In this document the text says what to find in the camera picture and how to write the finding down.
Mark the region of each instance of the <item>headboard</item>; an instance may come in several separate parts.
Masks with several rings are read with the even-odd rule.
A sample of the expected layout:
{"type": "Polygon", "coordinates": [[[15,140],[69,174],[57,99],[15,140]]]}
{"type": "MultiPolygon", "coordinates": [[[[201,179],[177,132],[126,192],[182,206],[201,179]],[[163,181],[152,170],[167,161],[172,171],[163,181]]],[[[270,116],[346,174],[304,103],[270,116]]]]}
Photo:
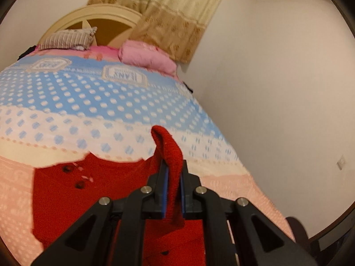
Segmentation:
{"type": "Polygon", "coordinates": [[[64,29],[97,27],[92,45],[119,48],[129,37],[141,14],[118,5],[95,4],[79,8],[55,22],[42,36],[41,43],[49,35],[64,29]]]}

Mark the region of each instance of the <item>black button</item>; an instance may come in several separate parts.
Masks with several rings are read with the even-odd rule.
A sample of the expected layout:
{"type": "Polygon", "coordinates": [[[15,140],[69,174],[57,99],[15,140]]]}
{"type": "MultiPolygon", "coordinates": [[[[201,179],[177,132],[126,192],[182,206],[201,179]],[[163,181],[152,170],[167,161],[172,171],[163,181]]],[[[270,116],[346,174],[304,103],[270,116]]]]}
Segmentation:
{"type": "Polygon", "coordinates": [[[84,181],[76,182],[75,188],[84,189],[85,188],[85,182],[84,181]]]}
{"type": "Polygon", "coordinates": [[[62,171],[64,173],[70,173],[70,172],[73,171],[73,167],[70,167],[69,165],[65,165],[65,166],[62,167],[62,171]]]}

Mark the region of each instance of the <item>wall socket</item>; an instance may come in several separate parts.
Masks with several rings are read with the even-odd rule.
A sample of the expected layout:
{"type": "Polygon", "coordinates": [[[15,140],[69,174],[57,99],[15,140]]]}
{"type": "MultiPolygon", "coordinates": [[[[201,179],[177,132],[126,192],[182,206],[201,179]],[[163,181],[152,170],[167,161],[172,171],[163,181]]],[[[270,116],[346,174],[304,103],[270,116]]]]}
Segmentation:
{"type": "Polygon", "coordinates": [[[345,161],[345,157],[344,157],[344,155],[342,155],[340,157],[339,161],[337,162],[337,165],[338,165],[339,169],[342,170],[346,164],[347,164],[347,162],[345,161]]]}

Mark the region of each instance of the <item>blue polka dot bed sheet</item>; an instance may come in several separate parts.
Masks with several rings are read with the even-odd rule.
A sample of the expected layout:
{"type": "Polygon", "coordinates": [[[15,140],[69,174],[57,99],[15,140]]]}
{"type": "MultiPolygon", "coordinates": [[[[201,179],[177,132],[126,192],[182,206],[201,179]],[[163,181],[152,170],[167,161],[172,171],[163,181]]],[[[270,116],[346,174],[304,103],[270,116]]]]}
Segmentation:
{"type": "Polygon", "coordinates": [[[138,159],[154,153],[153,125],[172,134],[184,158],[238,160],[185,85],[169,76],[48,53],[26,56],[0,73],[2,139],[138,159]]]}

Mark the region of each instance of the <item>striped pillow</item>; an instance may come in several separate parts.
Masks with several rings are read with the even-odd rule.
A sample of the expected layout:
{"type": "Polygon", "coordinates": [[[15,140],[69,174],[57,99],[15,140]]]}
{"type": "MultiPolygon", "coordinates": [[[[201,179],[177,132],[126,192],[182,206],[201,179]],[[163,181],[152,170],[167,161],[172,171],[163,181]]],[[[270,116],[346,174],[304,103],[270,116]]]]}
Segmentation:
{"type": "Polygon", "coordinates": [[[38,45],[38,49],[71,49],[82,46],[88,50],[94,40],[96,30],[97,27],[61,30],[47,37],[38,45]]]}

